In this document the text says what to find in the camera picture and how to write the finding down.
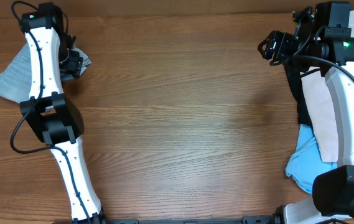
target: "gray cloth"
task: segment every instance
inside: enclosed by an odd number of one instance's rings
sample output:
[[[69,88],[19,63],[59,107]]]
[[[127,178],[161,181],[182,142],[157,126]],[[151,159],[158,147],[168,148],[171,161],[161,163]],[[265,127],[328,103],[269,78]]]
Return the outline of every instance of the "gray cloth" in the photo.
[[[80,53],[83,64],[80,74],[91,64],[91,60],[78,48],[72,50]],[[0,74],[0,96],[20,103],[29,99],[30,86],[32,82],[32,67],[30,64],[30,49],[27,44],[16,55],[14,60]]]

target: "blue cloth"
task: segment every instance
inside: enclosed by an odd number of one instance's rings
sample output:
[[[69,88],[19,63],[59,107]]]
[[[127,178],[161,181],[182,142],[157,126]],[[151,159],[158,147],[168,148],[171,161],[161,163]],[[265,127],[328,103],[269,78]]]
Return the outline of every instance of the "blue cloth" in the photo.
[[[301,124],[296,153],[287,163],[286,175],[291,176],[302,190],[312,194],[312,184],[315,178],[336,168],[336,162],[322,162],[312,128]]]

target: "towel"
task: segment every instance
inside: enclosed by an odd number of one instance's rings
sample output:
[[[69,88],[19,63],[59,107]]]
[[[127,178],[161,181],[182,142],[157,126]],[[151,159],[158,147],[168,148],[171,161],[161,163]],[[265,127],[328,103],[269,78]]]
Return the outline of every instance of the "towel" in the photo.
[[[91,60],[78,48],[72,50],[80,53],[83,58],[82,75]],[[20,103],[29,99],[30,86],[32,83],[32,67],[30,64],[30,49],[27,44],[15,56],[14,60],[0,74],[0,96]]]
[[[287,163],[286,175],[291,176],[302,190],[312,194],[315,178],[336,168],[336,162],[322,162],[312,128],[301,124],[296,153],[290,157]]]

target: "black bracket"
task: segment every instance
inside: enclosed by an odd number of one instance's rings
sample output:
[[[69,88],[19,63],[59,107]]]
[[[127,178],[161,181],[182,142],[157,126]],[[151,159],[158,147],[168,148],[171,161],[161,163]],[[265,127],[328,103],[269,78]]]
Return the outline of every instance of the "black bracket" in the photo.
[[[244,216],[242,224],[274,224],[271,215]]]
[[[23,115],[34,107],[26,121],[41,142],[48,146],[65,141],[75,143],[76,138],[84,133],[82,115],[64,94],[54,92],[51,97],[42,98],[38,105],[35,101],[32,97],[21,102],[20,106]],[[55,113],[44,114],[49,106],[54,107]]]
[[[58,57],[61,81],[66,81],[80,77],[83,59],[72,50],[76,37],[65,33],[62,16],[62,10],[54,3],[42,3],[37,11],[23,14],[19,25],[22,32],[38,27],[54,28],[60,39]]]

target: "black mount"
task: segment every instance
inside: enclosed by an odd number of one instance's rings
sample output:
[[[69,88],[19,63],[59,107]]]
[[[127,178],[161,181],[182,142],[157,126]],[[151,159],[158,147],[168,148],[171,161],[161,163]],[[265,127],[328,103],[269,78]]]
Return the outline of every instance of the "black mount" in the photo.
[[[354,166],[341,166],[315,178],[312,198],[323,216],[354,218]]]
[[[283,209],[285,205],[279,206],[272,215],[244,216],[242,224],[284,224]]]
[[[91,224],[113,224],[111,221],[109,221],[104,213],[103,213],[103,209],[101,209],[100,214],[95,213],[91,218],[90,218]],[[77,219],[72,220],[71,222],[57,222],[57,223],[52,223],[52,224],[89,224],[88,220],[80,220],[78,221]]]
[[[268,37],[258,45],[258,50],[266,60],[284,62],[287,69],[299,72],[308,71],[309,67],[320,67],[321,75],[329,71],[331,65],[319,63],[316,60],[288,60],[305,44],[309,34],[310,41],[298,54],[310,55],[338,65],[354,62],[354,37],[351,37],[351,28],[348,28],[351,5],[349,2],[323,2],[316,5],[315,17],[312,8],[307,7],[301,12],[293,12],[293,21],[297,22],[296,34],[272,31]]]
[[[84,133],[82,115],[64,94],[52,93],[52,96],[41,98],[38,105],[35,102],[32,96],[21,102],[20,107],[23,115],[33,108],[26,121],[41,142],[48,146],[65,141],[75,143]],[[55,113],[45,114],[49,106],[54,106]]]
[[[51,29],[53,27],[57,32],[59,45],[59,69],[61,81],[73,80],[80,77],[83,58],[74,50],[73,44],[76,37],[65,33],[63,28],[63,12],[52,2],[39,4],[39,10],[22,15],[19,26],[23,33],[38,27]]]

